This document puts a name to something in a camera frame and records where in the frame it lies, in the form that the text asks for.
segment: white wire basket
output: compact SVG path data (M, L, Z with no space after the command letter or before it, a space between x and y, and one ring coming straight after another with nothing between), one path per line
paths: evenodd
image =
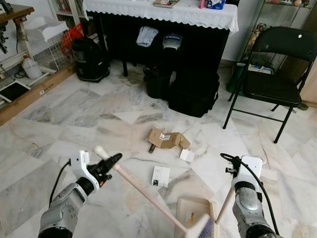
M40 46L32 49L34 59L40 66L60 71L68 66L73 60L71 50L71 37L68 31L43 42Z

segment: black vacuum cleaner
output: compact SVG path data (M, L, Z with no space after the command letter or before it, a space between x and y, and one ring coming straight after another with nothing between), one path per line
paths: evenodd
M91 38L77 38L71 43L77 64L77 76L83 81L99 83L110 74L107 55Z

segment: white lace tablecloth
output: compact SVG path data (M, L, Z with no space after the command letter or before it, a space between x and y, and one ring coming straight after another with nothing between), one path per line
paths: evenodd
M236 5L225 4L222 10L214 10L199 9L199 0L180 0L174 8L157 7L153 2L154 0L84 0L83 8L85 15L86 11L92 11L228 29L232 32L239 30Z

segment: floor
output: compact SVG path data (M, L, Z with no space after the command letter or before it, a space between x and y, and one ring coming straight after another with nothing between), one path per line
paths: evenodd
M219 154L262 158L261 180L270 196L280 234L285 238L317 237L317 110L293 113L280 138L273 140L279 122L233 112L227 129L222 125L230 103L225 84L231 69L218 70L221 85L214 108L202 118L180 114L165 101L145 92L142 67L122 75L119 61L99 84L72 75L47 95L0 127L0 238L34 238L46 211L59 169L80 149L102 145L109 154L121 152L120 164L174 215L177 198L200 196L213 202L218 214L230 188L229 164ZM239 97L237 107L283 118L271 104ZM182 132L196 156L193 163L179 159L181 149L147 151L145 140L153 126ZM91 161L99 158L90 153ZM151 186L153 167L170 168L169 188ZM102 189L91 194L80 210L76 238L172 238L174 226L115 171ZM71 168L58 190L74 182ZM233 201L216 227L221 238L238 238ZM271 224L267 203L266 220Z

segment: small white box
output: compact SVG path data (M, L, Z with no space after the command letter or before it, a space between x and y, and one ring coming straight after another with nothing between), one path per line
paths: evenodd
M186 162L190 162L192 163L195 157L195 153L187 150L187 149L183 149L182 153L180 154L179 158L182 160L185 160Z
M167 187L168 179L169 179L169 168L161 167L161 166L154 167L152 185Z

